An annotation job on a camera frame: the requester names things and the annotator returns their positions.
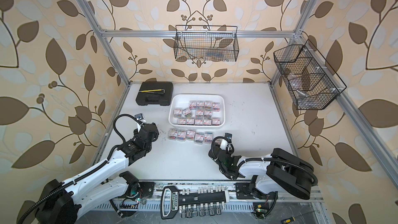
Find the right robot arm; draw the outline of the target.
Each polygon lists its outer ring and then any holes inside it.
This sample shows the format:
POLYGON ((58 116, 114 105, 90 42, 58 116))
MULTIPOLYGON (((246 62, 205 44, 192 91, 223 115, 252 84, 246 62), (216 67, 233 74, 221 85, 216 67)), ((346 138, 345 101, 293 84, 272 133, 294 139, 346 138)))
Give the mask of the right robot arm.
POLYGON ((263 157, 235 156, 233 152, 232 134, 226 133, 212 140, 208 155, 227 179, 250 179, 243 193, 255 199, 284 190, 296 198, 308 200, 311 189, 318 185, 314 167, 281 148, 263 157))

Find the white plastic tray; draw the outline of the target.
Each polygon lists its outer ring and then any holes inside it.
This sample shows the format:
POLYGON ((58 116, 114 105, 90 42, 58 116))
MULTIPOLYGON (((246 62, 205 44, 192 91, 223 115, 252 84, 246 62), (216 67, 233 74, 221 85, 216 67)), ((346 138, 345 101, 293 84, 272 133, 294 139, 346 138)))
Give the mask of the white plastic tray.
POLYGON ((219 128, 226 123, 224 98, 215 94, 178 94, 171 101, 169 123, 175 127, 219 128))

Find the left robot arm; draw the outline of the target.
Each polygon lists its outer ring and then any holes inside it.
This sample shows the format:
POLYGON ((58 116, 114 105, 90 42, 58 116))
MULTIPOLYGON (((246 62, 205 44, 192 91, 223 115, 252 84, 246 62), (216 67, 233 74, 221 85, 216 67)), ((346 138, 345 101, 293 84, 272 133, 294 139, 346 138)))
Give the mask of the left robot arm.
POLYGON ((30 215, 41 224, 73 224, 98 205, 120 196, 142 197, 139 180, 126 168, 143 158, 159 137, 155 123, 147 123, 142 114, 125 115, 137 123, 134 136, 122 139, 120 145, 111 148, 108 156, 84 172, 59 182, 54 179, 43 189, 40 199, 21 215, 18 223, 24 223, 30 215))

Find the paper clip box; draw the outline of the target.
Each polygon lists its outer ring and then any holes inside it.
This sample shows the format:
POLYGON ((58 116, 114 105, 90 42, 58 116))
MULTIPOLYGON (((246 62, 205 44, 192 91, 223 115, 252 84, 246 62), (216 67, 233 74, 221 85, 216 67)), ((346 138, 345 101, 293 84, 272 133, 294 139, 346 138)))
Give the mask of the paper clip box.
POLYGON ((205 132, 204 133, 204 143, 211 144, 214 136, 212 132, 205 132))
POLYGON ((196 132, 194 136, 194 143, 195 144, 203 144, 204 142, 204 133, 196 132))
POLYGON ((195 134, 196 134, 195 130, 187 130, 186 140, 194 141, 195 140, 195 134))
POLYGON ((178 138, 178 130, 171 128, 168 133, 168 139, 169 140, 177 140, 177 138, 178 138))
POLYGON ((178 130, 177 133, 177 140, 178 141, 185 141, 187 137, 187 131, 186 130, 178 130))

